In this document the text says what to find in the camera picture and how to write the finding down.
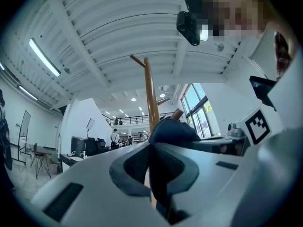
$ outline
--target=floor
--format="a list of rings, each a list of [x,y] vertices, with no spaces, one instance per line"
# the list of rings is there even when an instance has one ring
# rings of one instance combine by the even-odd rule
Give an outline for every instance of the floor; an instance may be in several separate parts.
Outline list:
[[[11,146],[11,153],[13,158],[18,157],[17,147]],[[19,155],[19,159],[26,162],[13,160],[13,169],[8,171],[10,180],[15,186],[15,194],[17,197],[31,200],[35,193],[48,181],[51,180],[44,169],[40,169],[38,179],[36,179],[35,163],[30,167],[31,157],[25,154]],[[58,174],[51,174],[52,179]]]

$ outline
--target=fluorescent light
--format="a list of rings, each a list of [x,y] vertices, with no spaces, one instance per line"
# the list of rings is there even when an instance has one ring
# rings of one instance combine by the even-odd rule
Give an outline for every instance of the fluorescent light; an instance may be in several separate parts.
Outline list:
[[[203,41],[207,41],[208,40],[208,30],[207,29],[203,29],[200,32],[200,40],[203,40]]]
[[[4,67],[2,66],[1,62],[0,62],[0,67],[1,67],[2,70],[4,70]]]
[[[29,40],[29,45],[32,47],[33,51],[36,53],[36,55],[42,60],[42,62],[47,66],[47,68],[56,76],[58,77],[61,72],[50,62],[50,60],[47,58],[46,55],[42,52],[42,50],[39,48],[37,43],[35,42],[34,38],[31,38]]]
[[[23,87],[19,86],[18,87],[21,91],[25,92],[28,96],[30,96],[34,100],[38,100],[35,96],[31,95],[29,92],[27,92]]]

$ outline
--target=black monitor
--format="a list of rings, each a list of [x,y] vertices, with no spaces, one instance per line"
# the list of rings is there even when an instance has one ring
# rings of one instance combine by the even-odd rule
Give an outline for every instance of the black monitor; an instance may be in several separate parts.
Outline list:
[[[269,80],[269,79],[265,79],[265,78],[251,76],[250,83],[251,83],[252,88],[255,91],[257,98],[260,99],[263,104],[273,107],[274,110],[276,110],[275,107],[273,106],[273,104],[271,103],[270,99],[267,96],[267,94],[274,87],[276,82]]]
[[[71,138],[71,153],[78,150],[85,151],[85,141],[82,138],[73,136]]]

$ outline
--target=hair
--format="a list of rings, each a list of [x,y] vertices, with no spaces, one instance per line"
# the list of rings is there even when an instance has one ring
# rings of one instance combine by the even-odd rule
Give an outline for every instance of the hair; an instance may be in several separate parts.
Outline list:
[[[3,94],[2,94],[2,90],[0,89],[0,104],[2,104],[2,107],[4,107],[5,105],[5,101],[3,99]]]

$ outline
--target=balcony railing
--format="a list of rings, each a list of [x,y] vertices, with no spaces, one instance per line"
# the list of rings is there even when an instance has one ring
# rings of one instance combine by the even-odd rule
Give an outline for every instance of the balcony railing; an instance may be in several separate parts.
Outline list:
[[[160,118],[172,116],[174,112],[171,113],[161,113],[159,114]],[[116,126],[116,125],[134,125],[134,124],[149,124],[149,116],[148,115],[142,115],[142,116],[135,116],[135,117],[127,117],[127,118],[116,118],[116,119],[110,119],[107,116],[103,115],[106,121],[110,126]]]

